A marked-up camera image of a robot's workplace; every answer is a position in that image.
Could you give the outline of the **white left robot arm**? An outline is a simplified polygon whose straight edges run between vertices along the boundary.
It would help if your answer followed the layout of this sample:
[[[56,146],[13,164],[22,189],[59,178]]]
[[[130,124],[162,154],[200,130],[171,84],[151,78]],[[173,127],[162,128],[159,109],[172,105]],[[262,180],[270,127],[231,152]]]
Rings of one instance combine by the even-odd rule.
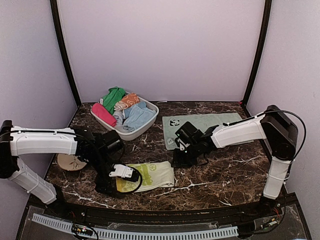
[[[47,182],[20,158],[28,154],[65,154],[89,163],[96,171],[95,191],[116,197],[110,176],[116,160],[110,153],[123,147],[116,131],[92,132],[87,128],[36,129],[14,126],[5,120],[0,127],[0,177],[20,185],[36,196],[60,218],[67,218],[70,206],[60,187]]]

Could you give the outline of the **pink microfibre towel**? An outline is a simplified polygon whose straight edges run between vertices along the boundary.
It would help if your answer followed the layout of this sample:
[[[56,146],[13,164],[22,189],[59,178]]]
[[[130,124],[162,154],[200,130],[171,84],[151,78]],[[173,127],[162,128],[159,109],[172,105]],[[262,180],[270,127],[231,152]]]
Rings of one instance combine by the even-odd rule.
[[[111,115],[108,110],[100,103],[95,103],[92,108],[92,112],[108,125],[114,127],[117,124],[117,120]]]

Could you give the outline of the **yellow green patterned towel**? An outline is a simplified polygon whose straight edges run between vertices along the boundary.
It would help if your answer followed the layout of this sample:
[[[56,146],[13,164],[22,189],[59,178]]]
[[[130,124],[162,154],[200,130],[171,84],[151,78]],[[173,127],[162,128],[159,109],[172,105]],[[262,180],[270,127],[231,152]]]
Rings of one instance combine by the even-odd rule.
[[[136,192],[150,191],[156,188],[172,188],[175,185],[174,168],[169,161],[154,163],[129,164],[142,175],[142,184]],[[140,180],[131,182],[122,178],[116,179],[116,188],[126,193],[138,187]]]

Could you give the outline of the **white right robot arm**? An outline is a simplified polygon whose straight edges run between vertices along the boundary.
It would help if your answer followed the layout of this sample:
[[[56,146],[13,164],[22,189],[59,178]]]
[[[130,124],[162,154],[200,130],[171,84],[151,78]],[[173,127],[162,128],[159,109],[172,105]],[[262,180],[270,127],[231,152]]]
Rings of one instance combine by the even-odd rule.
[[[289,112],[270,105],[266,111],[232,123],[214,125],[202,132],[191,122],[184,123],[175,133],[177,148],[173,151],[173,165],[187,168],[198,164],[198,157],[231,145],[253,140],[268,142],[271,164],[263,189],[263,200],[255,205],[255,213],[266,217],[275,208],[281,188],[297,154],[298,127],[287,116]]]

